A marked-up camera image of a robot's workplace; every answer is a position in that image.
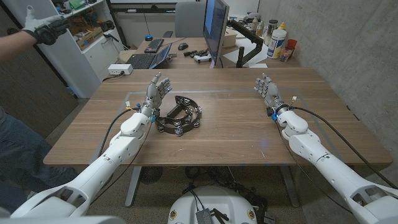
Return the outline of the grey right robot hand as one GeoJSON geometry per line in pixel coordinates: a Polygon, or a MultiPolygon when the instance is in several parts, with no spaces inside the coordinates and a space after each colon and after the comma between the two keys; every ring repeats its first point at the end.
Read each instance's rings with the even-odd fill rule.
{"type": "Polygon", "coordinates": [[[264,99],[267,106],[268,116],[278,117],[289,109],[288,104],[284,103],[277,85],[271,80],[270,76],[262,74],[263,79],[256,79],[254,90],[264,99]]]}

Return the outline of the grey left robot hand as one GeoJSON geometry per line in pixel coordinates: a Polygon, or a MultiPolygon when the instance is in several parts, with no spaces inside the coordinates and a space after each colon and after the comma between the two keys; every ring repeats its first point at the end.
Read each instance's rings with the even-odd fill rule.
{"type": "Polygon", "coordinates": [[[146,97],[141,109],[141,113],[146,116],[150,116],[153,111],[161,106],[164,96],[172,89],[169,78],[159,82],[161,75],[160,72],[156,74],[147,87],[146,97]]]}

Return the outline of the person's black gloved hand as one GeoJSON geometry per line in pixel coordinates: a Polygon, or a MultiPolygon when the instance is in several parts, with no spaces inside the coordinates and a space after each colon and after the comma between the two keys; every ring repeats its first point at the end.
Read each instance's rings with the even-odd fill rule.
{"type": "Polygon", "coordinates": [[[70,26],[68,19],[62,15],[36,19],[33,6],[28,5],[26,10],[27,14],[22,31],[30,34],[38,44],[53,45],[60,35],[66,33],[70,26]]]}

